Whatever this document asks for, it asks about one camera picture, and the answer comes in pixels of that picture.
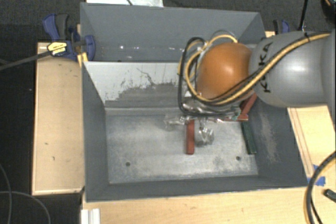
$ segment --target yellow cable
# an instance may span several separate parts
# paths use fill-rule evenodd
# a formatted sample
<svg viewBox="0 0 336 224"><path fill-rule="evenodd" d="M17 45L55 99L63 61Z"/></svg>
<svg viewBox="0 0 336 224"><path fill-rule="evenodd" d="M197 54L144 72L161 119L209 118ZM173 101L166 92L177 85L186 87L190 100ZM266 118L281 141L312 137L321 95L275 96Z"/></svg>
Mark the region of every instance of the yellow cable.
<svg viewBox="0 0 336 224"><path fill-rule="evenodd" d="M218 36L212 38L209 42L205 42L204 46L201 48L201 52L204 51L207 47L211 46L211 45L213 44L213 42L215 42L216 40L218 40L218 39L220 39L220 38L229 38L229 39L231 39L234 43L238 43L238 40L237 40L236 38L234 38L233 36L231 36L231 35L227 35L227 34L218 35ZM199 43L201 43L201 40L196 40L196 41L192 42L192 43L189 45L188 50L190 50L193 46L195 46L195 45L197 45L197 44L199 44ZM179 75L180 72L181 72L181 70L180 70L180 69L181 69L181 60L180 60L180 62L178 63L178 68L177 68L177 74L178 74L178 75ZM196 73L195 71L192 72L192 74L190 75L190 79L192 79L192 78L194 77L195 73Z"/></svg>
<svg viewBox="0 0 336 224"><path fill-rule="evenodd" d="M306 39L303 39L301 41L295 42L293 43L291 46L288 46L287 48L283 49L278 55L276 55L274 57L274 59L271 60L270 63L268 63L266 66L264 66L264 68L261 70L261 72L256 75L255 78L253 78L250 82L248 82L241 90L239 90L238 92L236 92L235 94L233 94L232 96L228 97L225 100L219 101L217 103L215 103L216 105L223 105L226 104L232 100L235 100L237 98L239 98L241 95L243 95L245 92L247 92L248 90L250 90L251 87L253 87L278 61L280 61L280 59L285 56L286 54L290 53L292 50L308 43L314 40L318 40L321 38L325 38L328 37L330 34L320 34L320 35L316 35L316 36L312 36ZM196 96L199 100L205 101L205 102L211 102L213 100L207 99L202 97L201 95L198 95L198 93L195 91L195 89L193 88L193 86L190 83L190 79L188 76L188 69L190 64L192 63L192 61L201 53L202 51L198 51L197 53L195 53L194 55L192 55L190 57L190 59L188 60L186 66L185 66L185 80L186 83L190 89L190 91L193 93L194 96Z"/></svg>

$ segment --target wooden table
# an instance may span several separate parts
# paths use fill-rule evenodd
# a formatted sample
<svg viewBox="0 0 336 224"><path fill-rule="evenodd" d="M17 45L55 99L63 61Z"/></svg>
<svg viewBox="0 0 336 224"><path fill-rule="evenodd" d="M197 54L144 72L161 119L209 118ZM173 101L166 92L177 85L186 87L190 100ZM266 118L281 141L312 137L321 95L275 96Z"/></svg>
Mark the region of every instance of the wooden table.
<svg viewBox="0 0 336 224"><path fill-rule="evenodd" d="M39 44L39 52L46 44ZM65 58L37 62L33 195L78 193L84 186L80 68ZM335 131L326 106L288 109L307 175L312 164L335 150ZM334 162L313 197L323 223L334 223L336 204L321 194L336 190ZM305 188L191 197L86 203L108 223L306 223Z"/></svg>

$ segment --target gray metal bin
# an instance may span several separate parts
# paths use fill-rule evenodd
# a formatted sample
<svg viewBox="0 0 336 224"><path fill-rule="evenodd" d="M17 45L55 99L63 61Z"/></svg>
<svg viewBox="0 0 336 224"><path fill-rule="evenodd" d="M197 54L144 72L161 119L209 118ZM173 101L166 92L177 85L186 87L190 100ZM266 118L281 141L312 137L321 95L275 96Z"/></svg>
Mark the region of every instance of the gray metal bin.
<svg viewBox="0 0 336 224"><path fill-rule="evenodd" d="M257 100L248 155L240 123L211 123L213 145L184 153L177 62L194 36L219 30L258 43L257 13L81 4L82 35L97 54L82 69L87 201L199 195L304 186L306 175L285 109Z"/></svg>

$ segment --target bin floor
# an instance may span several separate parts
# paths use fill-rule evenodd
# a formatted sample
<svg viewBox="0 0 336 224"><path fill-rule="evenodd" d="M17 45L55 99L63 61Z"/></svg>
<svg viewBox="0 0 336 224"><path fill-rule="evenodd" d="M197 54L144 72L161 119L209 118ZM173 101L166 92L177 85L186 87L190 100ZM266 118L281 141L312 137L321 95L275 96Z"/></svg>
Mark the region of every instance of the bin floor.
<svg viewBox="0 0 336 224"><path fill-rule="evenodd" d="M186 155L185 126L167 128L164 118L159 113L125 115L120 109L106 109L110 184L258 174L240 123L208 122L214 143Z"/></svg>

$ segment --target blue clamp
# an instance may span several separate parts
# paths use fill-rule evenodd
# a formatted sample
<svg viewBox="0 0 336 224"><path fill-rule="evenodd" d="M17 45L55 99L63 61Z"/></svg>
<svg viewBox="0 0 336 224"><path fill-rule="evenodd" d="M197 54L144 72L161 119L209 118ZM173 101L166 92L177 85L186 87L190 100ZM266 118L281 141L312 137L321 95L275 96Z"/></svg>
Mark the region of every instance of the blue clamp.
<svg viewBox="0 0 336 224"><path fill-rule="evenodd" d="M85 36L85 42L76 42L79 41L80 36L77 31L73 28L67 29L68 14L49 14L43 20L43 27L45 32L51 37L53 42L62 42L66 43L65 49L57 52L56 54L51 54L52 56L57 57L66 57L70 60L77 61L78 52L75 51L75 47L80 45L86 46L86 53L88 54L88 60L92 61L95 52L96 44L92 35Z"/></svg>

